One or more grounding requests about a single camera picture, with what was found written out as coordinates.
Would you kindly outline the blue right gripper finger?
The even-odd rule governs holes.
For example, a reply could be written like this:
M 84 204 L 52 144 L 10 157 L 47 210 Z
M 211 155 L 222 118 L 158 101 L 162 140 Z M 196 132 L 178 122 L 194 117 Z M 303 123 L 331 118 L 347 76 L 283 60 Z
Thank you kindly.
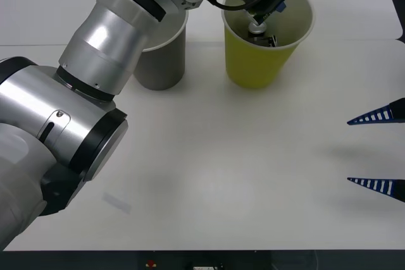
M 390 104 L 362 114 L 347 122 L 348 125 L 369 125 L 404 123 L 404 98 L 398 99 Z
M 369 179 L 348 177 L 347 180 L 363 188 L 367 188 L 398 201 L 405 202 L 405 180 L 403 179 Z

